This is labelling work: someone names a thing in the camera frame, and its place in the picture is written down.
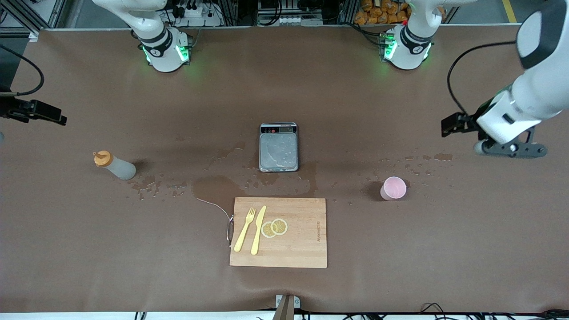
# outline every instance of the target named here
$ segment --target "orange bottle cap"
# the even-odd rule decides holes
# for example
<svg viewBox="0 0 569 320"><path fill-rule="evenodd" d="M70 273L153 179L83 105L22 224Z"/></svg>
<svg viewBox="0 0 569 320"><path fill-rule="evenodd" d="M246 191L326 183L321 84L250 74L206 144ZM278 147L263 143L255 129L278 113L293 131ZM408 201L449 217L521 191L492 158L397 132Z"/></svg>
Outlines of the orange bottle cap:
<svg viewBox="0 0 569 320"><path fill-rule="evenodd" d="M93 152L93 155L95 156L95 164L97 167L106 167L113 161L113 155L106 150Z"/></svg>

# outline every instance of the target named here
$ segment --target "yellow floor stripe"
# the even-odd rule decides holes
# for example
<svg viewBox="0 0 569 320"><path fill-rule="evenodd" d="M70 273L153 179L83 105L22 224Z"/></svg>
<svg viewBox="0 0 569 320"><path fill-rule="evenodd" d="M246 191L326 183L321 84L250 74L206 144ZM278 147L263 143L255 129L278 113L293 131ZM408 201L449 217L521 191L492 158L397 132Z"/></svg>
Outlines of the yellow floor stripe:
<svg viewBox="0 0 569 320"><path fill-rule="evenodd" d="M504 9L506 10L506 15L508 15L508 21L510 23L517 23L516 16L514 15L514 10L512 10L512 4L510 0L502 0L502 4L504 4Z"/></svg>

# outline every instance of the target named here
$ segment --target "white bottle body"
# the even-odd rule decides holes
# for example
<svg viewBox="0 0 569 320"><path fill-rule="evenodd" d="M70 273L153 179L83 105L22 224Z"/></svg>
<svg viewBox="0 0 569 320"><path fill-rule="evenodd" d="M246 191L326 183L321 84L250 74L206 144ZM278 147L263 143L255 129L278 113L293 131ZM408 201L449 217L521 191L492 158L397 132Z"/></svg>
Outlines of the white bottle body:
<svg viewBox="0 0 569 320"><path fill-rule="evenodd" d="M113 161L106 166L114 175L116 175L120 180L130 180L134 178L137 173L137 168L134 164L121 160L113 156Z"/></svg>

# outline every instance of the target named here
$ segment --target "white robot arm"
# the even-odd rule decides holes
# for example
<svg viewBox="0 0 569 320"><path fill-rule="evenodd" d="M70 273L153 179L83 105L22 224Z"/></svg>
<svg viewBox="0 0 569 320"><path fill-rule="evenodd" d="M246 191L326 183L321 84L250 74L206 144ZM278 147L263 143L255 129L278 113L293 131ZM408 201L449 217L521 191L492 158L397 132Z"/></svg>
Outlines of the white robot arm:
<svg viewBox="0 0 569 320"><path fill-rule="evenodd" d="M383 52L385 60L399 69L411 70L418 67L427 57L431 40L442 22L437 7L444 5L465 5L476 0L406 0L412 8L406 26L396 26L388 34L393 40Z"/></svg>
<svg viewBox="0 0 569 320"><path fill-rule="evenodd" d="M173 27L166 27L156 10L166 0L93 0L128 24L142 43L146 60L156 70L171 72L189 63L191 37Z"/></svg>
<svg viewBox="0 0 569 320"><path fill-rule="evenodd" d="M479 132L480 154L536 158L547 153L532 143L534 127L569 108L569 0L549 0L518 30L516 45L525 69L513 83L469 116L455 113L441 122L442 136ZM518 136L527 132L527 138Z"/></svg>

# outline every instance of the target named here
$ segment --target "wooden cutting board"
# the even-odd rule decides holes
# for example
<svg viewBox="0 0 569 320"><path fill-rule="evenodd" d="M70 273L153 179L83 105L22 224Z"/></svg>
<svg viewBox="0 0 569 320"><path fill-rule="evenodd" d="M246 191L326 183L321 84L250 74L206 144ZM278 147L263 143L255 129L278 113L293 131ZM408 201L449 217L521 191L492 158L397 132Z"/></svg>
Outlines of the wooden cutting board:
<svg viewBox="0 0 569 320"><path fill-rule="evenodd" d="M262 206L267 206L263 223L284 219L288 231L282 236L266 238L261 234L259 252L251 254L257 226L255 221ZM229 265L279 266L288 268L326 268L326 199L314 198L235 198L232 244L245 225L249 208L255 208L255 219L249 225L241 251L231 248Z"/></svg>

